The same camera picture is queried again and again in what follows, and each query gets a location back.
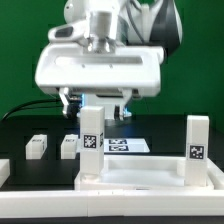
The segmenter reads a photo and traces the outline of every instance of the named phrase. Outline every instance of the black surface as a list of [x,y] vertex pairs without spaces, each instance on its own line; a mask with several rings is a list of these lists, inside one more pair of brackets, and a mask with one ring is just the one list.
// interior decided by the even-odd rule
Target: black surface
[[[61,160],[60,145],[66,134],[79,134],[79,123],[60,116],[20,116],[0,124],[0,159],[10,159],[11,175],[1,191],[73,189],[79,171],[76,160]],[[35,134],[47,134],[48,148],[40,161],[25,160],[25,145]],[[185,156],[185,116],[136,116],[132,120],[105,127],[105,138],[145,138],[147,156]],[[224,169],[224,135],[210,128],[209,158]],[[221,223],[222,217],[216,217]],[[165,217],[36,219],[34,223],[163,223]],[[172,223],[201,223],[203,217],[170,217]],[[213,217],[206,217],[207,223]],[[30,223],[29,220],[0,220],[1,223]]]

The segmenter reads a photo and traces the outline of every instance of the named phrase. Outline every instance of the white block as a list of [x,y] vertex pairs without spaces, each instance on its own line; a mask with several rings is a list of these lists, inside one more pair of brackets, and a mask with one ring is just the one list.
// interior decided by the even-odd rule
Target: white block
[[61,144],[61,159],[75,159],[78,135],[66,135]]
[[206,186],[209,118],[188,116],[185,185]]
[[8,159],[0,160],[0,187],[5,183],[10,175],[10,165]]
[[47,135],[34,135],[26,145],[26,159],[41,159],[47,148]]
[[99,175],[104,166],[104,108],[86,106],[81,109],[80,172]]
[[86,133],[100,133],[104,131],[104,108],[85,106],[81,109],[81,131]]
[[80,152],[80,172],[82,174],[99,175],[104,167],[104,152],[87,151]]

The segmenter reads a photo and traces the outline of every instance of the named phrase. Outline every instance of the white plastic part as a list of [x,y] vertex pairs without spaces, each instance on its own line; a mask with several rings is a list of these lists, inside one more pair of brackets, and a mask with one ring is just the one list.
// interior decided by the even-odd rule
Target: white plastic part
[[[160,171],[175,171],[176,162],[184,160],[183,157],[141,158],[147,169]],[[127,163],[121,161],[118,163],[124,168]],[[214,185],[213,190],[183,184],[184,187],[178,190],[164,187],[149,190],[0,192],[0,218],[224,215],[224,173],[209,159],[208,176]]]
[[80,172],[99,175],[104,167],[104,108],[86,106],[80,120]]
[[0,160],[0,188],[10,175],[10,163],[8,159]]
[[177,7],[176,7],[176,4],[174,3],[174,10],[175,10],[175,15],[176,15],[176,21],[177,21],[177,31],[178,31],[178,36],[179,36],[179,40],[180,40],[180,43],[182,42],[182,39],[183,39],[183,28],[182,28],[182,23],[181,23],[181,20],[180,20],[180,15],[177,11]]
[[[63,43],[63,42],[75,42],[75,41],[79,41],[80,39],[83,38],[86,29],[87,29],[87,21],[83,20],[83,21],[78,21],[76,23],[70,23],[67,25],[63,25],[63,26],[59,26],[56,28],[51,29],[48,32],[48,39],[51,43]],[[63,38],[56,38],[56,33],[58,30],[60,29],[66,29],[66,28],[72,28],[73,32],[72,35],[69,37],[63,37]]]
[[61,101],[62,101],[64,106],[68,106],[69,105],[68,99],[66,97],[67,95],[69,95],[69,88],[60,88],[59,96],[60,96]]
[[78,135],[66,135],[61,144],[61,159],[75,159]]
[[[113,63],[119,57],[125,58],[124,62]],[[40,57],[35,80],[46,93],[55,93],[58,87],[73,87],[77,94],[84,90],[137,89],[140,96],[155,96],[160,92],[163,59],[161,47],[119,47],[115,54],[102,58],[83,57],[83,49],[74,43],[52,44]]]
[[99,97],[94,94],[85,94],[83,104],[85,106],[102,106],[105,108],[105,119],[114,120],[115,107],[119,106],[119,115],[125,117],[125,106],[131,100],[131,89],[119,89],[121,97]]
[[185,176],[186,158],[177,161],[177,174],[181,177]]
[[26,145],[26,159],[41,159],[47,148],[47,135],[34,135]]
[[186,186],[177,164],[179,157],[104,156],[100,176],[76,177],[76,190],[214,190],[206,174],[206,186]]
[[115,11],[124,8],[127,0],[68,0],[64,8],[64,17],[67,23],[82,19],[89,11]]
[[[155,19],[161,9],[164,0],[157,0],[153,5],[143,4],[141,6],[141,13],[137,11],[133,7],[132,16],[135,21],[136,27],[138,27],[139,32],[143,36],[144,41],[146,43],[149,42],[149,37],[151,35],[152,27],[155,22]],[[129,30],[128,30],[128,41],[129,43],[141,43],[138,35],[136,34],[135,30],[133,29],[129,19],[126,19],[129,23]]]
[[209,118],[188,116],[185,185],[206,186]]

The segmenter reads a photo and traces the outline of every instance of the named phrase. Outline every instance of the black cable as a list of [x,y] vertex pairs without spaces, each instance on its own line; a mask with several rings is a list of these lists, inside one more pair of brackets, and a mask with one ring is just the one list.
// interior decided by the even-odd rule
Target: black cable
[[139,39],[141,40],[141,42],[142,42],[143,44],[145,44],[144,38],[142,37],[141,33],[139,32],[139,30],[138,30],[138,28],[137,28],[137,26],[136,26],[136,24],[135,24],[135,22],[134,22],[134,19],[133,19],[132,13],[131,13],[131,8],[130,8],[130,5],[131,5],[131,4],[133,4],[134,7],[138,9],[136,3],[135,3],[133,0],[129,0],[129,1],[127,2],[127,4],[126,4],[126,10],[127,10],[128,18],[129,18],[129,20],[130,20],[130,22],[131,22],[131,25],[132,25],[134,31],[135,31],[136,34],[138,35]]
[[38,109],[51,109],[51,108],[62,108],[63,106],[46,106],[46,107],[25,107],[25,108],[21,108],[17,111],[23,111],[23,110],[38,110]]
[[35,100],[35,101],[30,101],[27,103],[20,104],[14,108],[12,108],[10,111],[8,111],[2,118],[1,122],[5,121],[11,114],[25,109],[24,107],[30,106],[30,105],[35,105],[35,104],[42,104],[42,103],[57,103],[60,102],[60,99],[50,99],[50,100]]

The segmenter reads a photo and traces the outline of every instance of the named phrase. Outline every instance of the white platform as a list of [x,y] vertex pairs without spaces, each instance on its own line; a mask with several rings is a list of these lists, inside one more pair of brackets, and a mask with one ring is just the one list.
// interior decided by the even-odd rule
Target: white platform
[[104,156],[104,160],[105,167],[100,176],[78,174],[75,179],[75,190],[214,189],[209,175],[205,187],[185,186],[183,158],[107,155]]
[[[142,165],[138,161],[142,161],[142,164],[148,164],[147,168],[151,171],[157,170],[157,174],[165,176],[166,180],[157,177],[159,182],[156,186],[151,179],[148,183],[156,187],[139,190],[121,187],[115,190],[0,192],[0,218],[224,215],[224,174],[210,160],[208,178],[212,183],[208,181],[207,187],[193,189],[181,187],[182,183],[179,182],[179,177],[184,173],[184,158],[133,157],[131,165],[130,158],[127,158],[131,156],[122,159],[112,155],[106,157],[110,157],[107,158],[111,161],[108,168],[112,170],[135,166],[136,172],[140,172]],[[167,184],[173,180],[175,175],[172,172],[175,169],[179,169],[179,177],[172,184],[175,185],[173,188]],[[155,177],[150,172],[148,177]]]

